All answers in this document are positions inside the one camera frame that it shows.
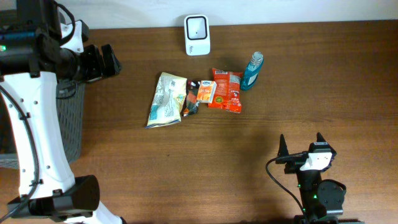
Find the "yellow white wipes pack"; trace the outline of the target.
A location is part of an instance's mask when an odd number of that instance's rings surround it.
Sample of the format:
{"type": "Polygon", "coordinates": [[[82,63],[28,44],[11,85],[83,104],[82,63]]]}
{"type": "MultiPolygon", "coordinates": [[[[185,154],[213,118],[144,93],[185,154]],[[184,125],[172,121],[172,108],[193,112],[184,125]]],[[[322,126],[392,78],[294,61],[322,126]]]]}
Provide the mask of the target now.
{"type": "Polygon", "coordinates": [[[186,99],[187,79],[162,72],[155,89],[146,128],[168,126],[181,122],[186,99]]]}

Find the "orange snack bag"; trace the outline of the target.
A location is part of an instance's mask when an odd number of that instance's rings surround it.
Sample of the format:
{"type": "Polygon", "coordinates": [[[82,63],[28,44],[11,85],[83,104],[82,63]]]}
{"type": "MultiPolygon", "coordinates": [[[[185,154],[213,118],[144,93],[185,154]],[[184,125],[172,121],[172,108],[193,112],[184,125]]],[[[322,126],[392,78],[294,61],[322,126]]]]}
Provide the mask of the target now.
{"type": "Polygon", "coordinates": [[[213,68],[212,73],[217,86],[213,101],[208,104],[208,107],[240,113],[242,110],[240,83],[243,72],[227,72],[213,68]]]}

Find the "blue mouthwash bottle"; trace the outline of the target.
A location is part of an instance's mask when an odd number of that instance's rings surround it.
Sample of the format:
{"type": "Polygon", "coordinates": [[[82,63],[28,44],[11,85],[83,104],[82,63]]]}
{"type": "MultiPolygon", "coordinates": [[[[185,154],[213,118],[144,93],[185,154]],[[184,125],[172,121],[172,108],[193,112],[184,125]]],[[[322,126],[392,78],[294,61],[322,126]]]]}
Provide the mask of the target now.
{"type": "Polygon", "coordinates": [[[254,52],[251,60],[249,61],[244,75],[241,79],[241,89],[249,90],[252,88],[259,76],[259,72],[264,63],[264,56],[261,52],[254,52]]]}

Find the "black silver snack packet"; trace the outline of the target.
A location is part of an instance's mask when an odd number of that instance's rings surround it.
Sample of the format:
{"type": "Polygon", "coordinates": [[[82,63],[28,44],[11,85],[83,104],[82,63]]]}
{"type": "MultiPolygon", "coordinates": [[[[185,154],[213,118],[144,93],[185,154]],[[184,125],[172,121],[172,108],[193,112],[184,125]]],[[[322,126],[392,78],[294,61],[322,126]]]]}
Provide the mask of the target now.
{"type": "Polygon", "coordinates": [[[196,80],[188,80],[186,88],[185,106],[182,111],[183,116],[190,116],[198,112],[199,102],[197,101],[197,94],[200,87],[200,82],[196,80]]]}

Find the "orange tissue pack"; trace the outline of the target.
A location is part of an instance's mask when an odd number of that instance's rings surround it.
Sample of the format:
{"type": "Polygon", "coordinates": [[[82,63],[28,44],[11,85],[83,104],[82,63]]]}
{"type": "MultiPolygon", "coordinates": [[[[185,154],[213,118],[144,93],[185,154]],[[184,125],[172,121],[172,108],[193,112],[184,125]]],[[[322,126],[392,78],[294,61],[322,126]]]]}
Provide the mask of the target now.
{"type": "Polygon", "coordinates": [[[211,103],[214,98],[217,83],[210,80],[202,80],[197,94],[197,101],[200,103],[211,103]]]}

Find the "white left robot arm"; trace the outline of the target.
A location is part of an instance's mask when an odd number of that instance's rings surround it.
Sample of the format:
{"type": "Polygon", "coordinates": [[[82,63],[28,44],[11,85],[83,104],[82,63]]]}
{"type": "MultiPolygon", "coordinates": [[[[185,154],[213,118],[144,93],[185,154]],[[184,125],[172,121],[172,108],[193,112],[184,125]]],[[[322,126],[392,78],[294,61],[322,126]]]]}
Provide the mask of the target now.
{"type": "Polygon", "coordinates": [[[64,223],[123,223],[100,200],[98,179],[75,177],[57,114],[60,82],[93,83],[114,77],[121,64],[110,45],[86,45],[88,26],[62,17],[55,1],[18,1],[16,18],[1,22],[1,96],[11,120],[20,168],[19,196],[6,218],[64,223]]]}

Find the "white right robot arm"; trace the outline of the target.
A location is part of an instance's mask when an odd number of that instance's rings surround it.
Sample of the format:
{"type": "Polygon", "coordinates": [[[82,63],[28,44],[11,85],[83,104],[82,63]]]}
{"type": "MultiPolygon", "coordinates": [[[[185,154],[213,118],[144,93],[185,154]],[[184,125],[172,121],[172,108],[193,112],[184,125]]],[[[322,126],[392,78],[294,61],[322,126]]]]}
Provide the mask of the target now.
{"type": "Polygon", "coordinates": [[[285,138],[280,136],[276,164],[285,165],[285,174],[297,176],[303,215],[296,215],[294,223],[338,223],[343,214],[346,186],[338,181],[322,179],[321,174],[331,167],[336,151],[317,133],[307,151],[290,154],[285,138]]]}

